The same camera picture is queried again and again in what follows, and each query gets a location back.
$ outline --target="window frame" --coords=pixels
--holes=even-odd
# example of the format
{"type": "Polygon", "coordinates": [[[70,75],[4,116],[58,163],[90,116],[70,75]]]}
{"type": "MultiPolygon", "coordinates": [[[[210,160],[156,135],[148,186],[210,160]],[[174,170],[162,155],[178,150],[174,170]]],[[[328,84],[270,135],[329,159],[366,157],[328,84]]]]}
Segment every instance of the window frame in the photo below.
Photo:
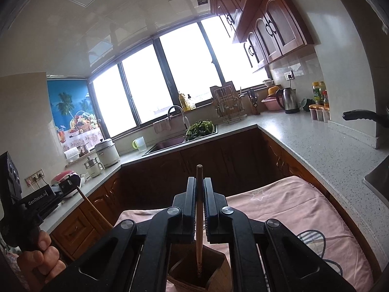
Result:
{"type": "MultiPolygon", "coordinates": [[[[91,102],[92,102],[92,105],[93,105],[93,107],[94,107],[94,109],[96,111],[96,115],[97,115],[98,119],[101,120],[100,127],[102,129],[102,133],[103,133],[103,136],[104,136],[105,139],[111,138],[112,140],[115,140],[115,139],[124,137],[124,136],[126,136],[126,135],[128,135],[130,133],[133,133],[134,131],[137,131],[137,130],[142,129],[142,128],[147,127],[147,126],[150,126],[154,122],[157,122],[157,121],[162,120],[162,119],[167,117],[167,114],[165,114],[165,115],[162,115],[162,116],[160,116],[158,118],[155,118],[155,119],[152,119],[150,121],[147,121],[145,123],[141,123],[141,119],[139,117],[139,113],[137,111],[137,108],[136,108],[136,106],[134,104],[134,101],[133,101],[133,97],[131,95],[131,89],[130,89],[128,83],[127,83],[127,76],[126,76],[126,73],[125,73],[125,71],[123,69],[122,61],[124,59],[126,59],[127,57],[131,56],[132,54],[142,50],[143,48],[145,48],[147,46],[153,45],[153,47],[154,47],[154,51],[155,51],[155,54],[157,56],[158,63],[160,65],[160,68],[161,68],[163,77],[165,79],[166,86],[168,88],[168,91],[169,91],[170,97],[172,99],[173,105],[181,106],[180,100],[178,98],[178,89],[177,89],[176,83],[174,82],[174,78],[173,78],[172,72],[170,70],[168,61],[166,59],[166,55],[165,55],[164,49],[162,47],[161,40],[159,39],[160,36],[162,36],[164,34],[167,34],[168,32],[174,31],[174,30],[176,30],[178,28],[181,28],[181,27],[184,27],[186,25],[197,23],[197,25],[199,26],[200,31],[201,31],[201,33],[203,35],[205,43],[207,44],[209,53],[210,53],[210,55],[212,57],[212,63],[215,65],[215,68],[216,68],[217,74],[219,76],[221,85],[223,86],[223,85],[226,84],[226,81],[225,81],[223,73],[221,71],[219,62],[217,61],[217,57],[216,57],[215,52],[214,52],[214,50],[212,48],[211,42],[209,41],[209,38],[207,36],[207,33],[205,32],[203,24],[201,23],[201,21],[203,19],[206,19],[206,18],[209,18],[209,17],[213,17],[213,16],[215,16],[215,15],[209,15],[208,14],[206,16],[201,16],[201,17],[196,18],[195,20],[192,19],[192,20],[186,21],[184,23],[178,24],[178,25],[176,25],[174,27],[170,27],[170,28],[168,28],[168,29],[166,29],[166,30],[164,30],[162,32],[159,32],[159,33],[151,36],[149,39],[147,39],[145,41],[142,41],[139,44],[136,44],[135,46],[129,48],[126,52],[123,52],[117,58],[114,58],[110,62],[106,63],[103,67],[101,67],[100,69],[98,69],[97,71],[95,71],[91,75],[91,77],[88,79],[89,94],[91,96],[91,102]],[[133,128],[130,128],[127,131],[124,131],[123,133],[120,133],[120,134],[118,134],[118,135],[116,135],[114,137],[111,137],[109,135],[109,133],[108,133],[108,129],[106,128],[106,125],[105,125],[105,122],[104,122],[104,118],[102,117],[102,114],[101,114],[101,111],[100,111],[100,107],[98,105],[98,100],[97,100],[97,97],[96,97],[96,92],[95,92],[95,89],[94,89],[94,86],[93,86],[93,80],[96,79],[96,77],[98,77],[99,75],[103,74],[106,70],[110,69],[111,67],[113,67],[115,65],[119,69],[120,78],[121,78],[121,81],[122,81],[122,84],[123,84],[123,87],[124,87],[124,91],[125,91],[126,96],[127,96],[128,103],[130,104],[131,112],[133,114],[136,126],[133,127],[133,128]]],[[[271,77],[269,65],[266,65],[263,69],[265,69],[265,71],[267,73],[267,76],[271,77]]],[[[243,94],[248,93],[250,88],[252,88],[254,90],[259,90],[259,89],[266,88],[266,86],[264,84],[258,84],[258,85],[255,85],[255,86],[252,86],[252,87],[249,87],[249,88],[246,88],[246,89],[242,89],[242,93],[243,94]]],[[[205,100],[205,101],[202,101],[202,102],[199,102],[199,103],[196,103],[196,108],[208,105],[211,102],[212,102],[212,98],[208,99],[208,100],[205,100]]],[[[178,115],[178,114],[179,114],[178,111],[175,111],[175,112],[172,113],[172,115],[178,115]]]]}

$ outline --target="power outlet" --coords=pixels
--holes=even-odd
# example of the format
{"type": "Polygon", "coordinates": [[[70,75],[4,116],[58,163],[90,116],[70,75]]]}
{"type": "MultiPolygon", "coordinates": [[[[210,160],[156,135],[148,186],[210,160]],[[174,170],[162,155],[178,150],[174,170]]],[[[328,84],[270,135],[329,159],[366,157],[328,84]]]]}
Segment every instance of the power outlet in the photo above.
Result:
{"type": "Polygon", "coordinates": [[[37,171],[36,173],[30,175],[29,177],[27,177],[25,179],[26,183],[27,183],[27,186],[30,186],[31,184],[35,183],[36,181],[40,180],[41,178],[43,178],[45,176],[44,172],[42,169],[40,169],[39,171],[37,171]]]}
{"type": "Polygon", "coordinates": [[[288,71],[288,72],[286,72],[286,73],[284,73],[284,75],[285,75],[285,79],[286,80],[293,80],[294,79],[294,73],[293,73],[293,70],[291,70],[291,71],[288,71]]]}

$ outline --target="blue poster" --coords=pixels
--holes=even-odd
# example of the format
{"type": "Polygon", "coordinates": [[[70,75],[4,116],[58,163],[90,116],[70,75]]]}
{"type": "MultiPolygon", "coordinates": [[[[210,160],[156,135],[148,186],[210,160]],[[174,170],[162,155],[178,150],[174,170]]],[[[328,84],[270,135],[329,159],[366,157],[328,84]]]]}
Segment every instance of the blue poster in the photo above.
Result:
{"type": "Polygon", "coordinates": [[[89,97],[87,80],[48,80],[47,88],[63,150],[86,144],[93,148],[102,133],[89,97]]]}

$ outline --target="pan handle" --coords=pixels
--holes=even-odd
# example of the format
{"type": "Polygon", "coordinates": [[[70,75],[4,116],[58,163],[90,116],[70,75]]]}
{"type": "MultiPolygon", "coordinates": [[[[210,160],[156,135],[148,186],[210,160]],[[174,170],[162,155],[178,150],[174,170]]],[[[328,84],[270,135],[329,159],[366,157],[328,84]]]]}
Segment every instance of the pan handle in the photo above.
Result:
{"type": "Polygon", "coordinates": [[[389,128],[389,118],[384,115],[379,115],[373,111],[353,110],[344,112],[342,117],[345,121],[351,121],[354,119],[370,119],[381,124],[383,127],[389,128]]]}

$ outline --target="countertop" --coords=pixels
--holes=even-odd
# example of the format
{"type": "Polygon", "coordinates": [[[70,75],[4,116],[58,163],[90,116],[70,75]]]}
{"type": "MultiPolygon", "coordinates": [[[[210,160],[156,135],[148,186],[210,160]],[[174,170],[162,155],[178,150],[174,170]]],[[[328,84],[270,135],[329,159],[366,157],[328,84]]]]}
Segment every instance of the countertop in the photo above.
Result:
{"type": "MultiPolygon", "coordinates": [[[[327,123],[312,121],[310,114],[283,111],[264,112],[241,121],[218,126],[218,133],[174,146],[151,155],[134,151],[121,156],[120,161],[81,188],[92,194],[122,166],[166,155],[195,145],[259,128],[309,170],[344,207],[367,239],[383,269],[389,256],[389,208],[362,183],[363,177],[389,155],[389,148],[376,150],[340,132],[327,123]]],[[[52,232],[83,199],[77,193],[49,215],[41,229],[52,232]]]]}

